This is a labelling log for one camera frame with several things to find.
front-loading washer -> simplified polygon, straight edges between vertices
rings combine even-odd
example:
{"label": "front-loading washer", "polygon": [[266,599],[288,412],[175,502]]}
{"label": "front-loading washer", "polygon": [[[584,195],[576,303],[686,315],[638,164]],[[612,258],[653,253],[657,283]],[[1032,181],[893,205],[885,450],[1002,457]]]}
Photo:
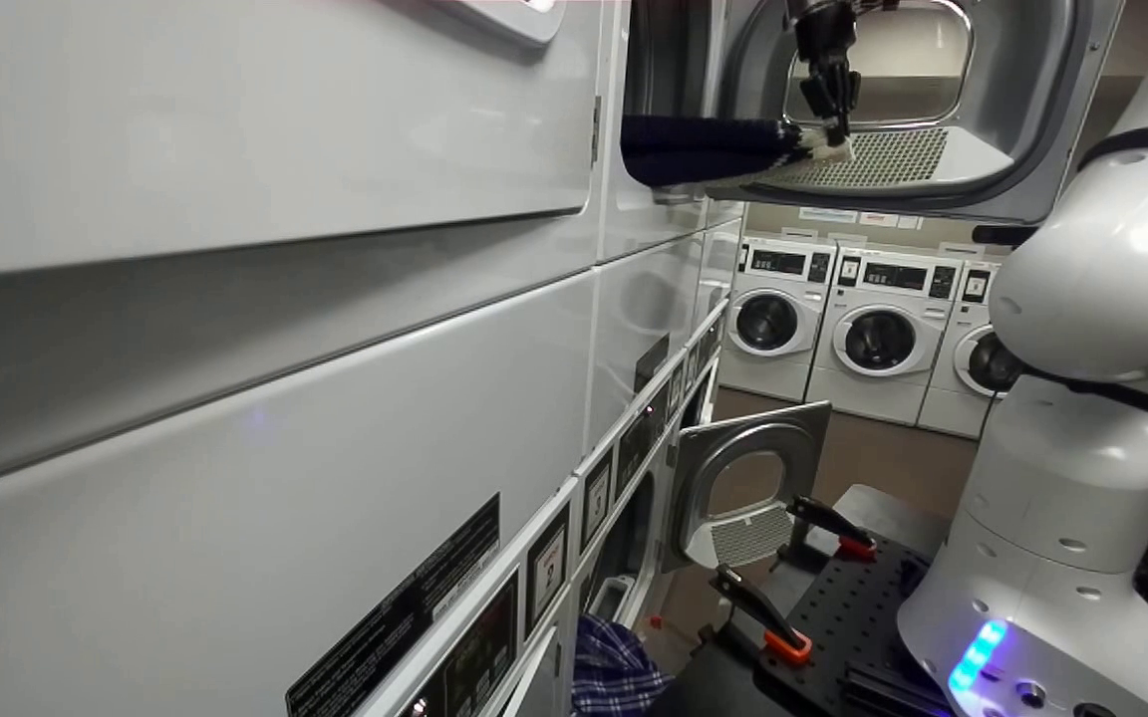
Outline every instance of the front-loading washer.
{"label": "front-loading washer", "polygon": [[919,424],[963,258],[893,247],[843,247],[808,399],[847,413]]}
{"label": "front-loading washer", "polygon": [[725,318],[722,387],[800,401],[836,242],[745,238]]}
{"label": "front-loading washer", "polygon": [[989,322],[989,292],[1002,258],[970,258],[963,303],[949,315],[941,357],[935,367],[920,425],[978,440],[984,413],[1024,372]]}

white robot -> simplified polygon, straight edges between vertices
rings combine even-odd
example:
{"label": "white robot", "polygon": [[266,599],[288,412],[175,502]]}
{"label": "white robot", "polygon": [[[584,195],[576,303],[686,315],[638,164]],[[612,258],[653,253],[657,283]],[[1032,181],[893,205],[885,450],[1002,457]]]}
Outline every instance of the white robot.
{"label": "white robot", "polygon": [[901,639],[970,717],[1148,717],[1148,81],[994,328],[1040,377],[994,413]]}

washer door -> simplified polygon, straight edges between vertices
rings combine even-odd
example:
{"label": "washer door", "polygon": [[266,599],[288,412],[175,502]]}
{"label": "washer door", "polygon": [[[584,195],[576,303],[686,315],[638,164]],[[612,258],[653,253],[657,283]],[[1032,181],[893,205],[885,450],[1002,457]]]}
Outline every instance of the washer door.
{"label": "washer door", "polygon": [[733,311],[733,344],[745,353],[787,353],[800,336],[800,311],[782,296],[750,296]]}
{"label": "washer door", "polygon": [[860,311],[836,351],[859,373],[897,373],[919,353],[919,328],[897,311]]}
{"label": "washer door", "polygon": [[1022,377],[1022,357],[1008,353],[1002,336],[994,328],[973,330],[963,351],[959,351],[959,373],[973,396],[1008,396],[1013,383]]}
{"label": "washer door", "polygon": [[[676,457],[676,547],[689,563],[750,565],[787,547],[792,518],[790,502],[815,496],[822,445],[828,429],[828,401],[806,401],[765,413],[738,413],[710,425],[677,429]],[[776,461],[776,489],[771,500],[743,500],[710,515],[714,489],[743,457],[771,456]]]}

